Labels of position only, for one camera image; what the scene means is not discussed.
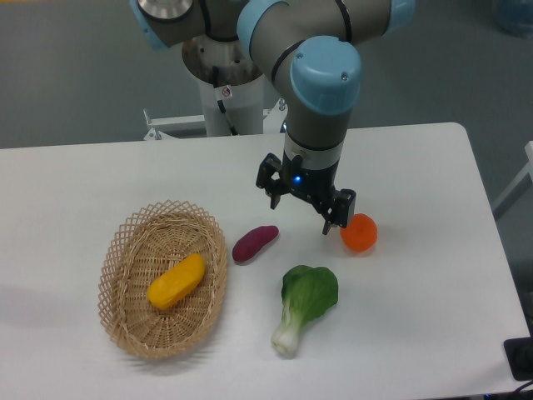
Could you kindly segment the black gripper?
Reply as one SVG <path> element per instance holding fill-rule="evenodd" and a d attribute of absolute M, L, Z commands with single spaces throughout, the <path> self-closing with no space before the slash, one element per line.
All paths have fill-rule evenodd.
<path fill-rule="evenodd" d="M 335 189 L 334 180 L 339 162 L 328 168 L 312 170 L 298 165 L 293 171 L 293 162 L 286 154 L 281 160 L 273 153 L 268 153 L 259 165 L 256 186 L 263 189 L 270 198 L 270 209 L 275 209 L 281 196 L 291 194 L 314 208 L 323 208 L 324 218 L 322 234 L 327 235 L 331 228 L 346 228 L 351 221 L 355 205 L 356 192 L 352 189 Z"/>

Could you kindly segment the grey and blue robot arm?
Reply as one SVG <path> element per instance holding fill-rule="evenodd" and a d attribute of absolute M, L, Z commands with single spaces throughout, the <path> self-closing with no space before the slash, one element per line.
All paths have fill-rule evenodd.
<path fill-rule="evenodd" d="M 325 228 L 346 227 L 356 194 L 336 189 L 334 179 L 361 87 L 356 45 L 407 25 L 415 3 L 133 1 L 130 7 L 155 48 L 199 37 L 236 46 L 230 64 L 264 75 L 288 106 L 283 155 L 266 155 L 257 186 L 272 206 L 291 194 L 311 204 Z"/>

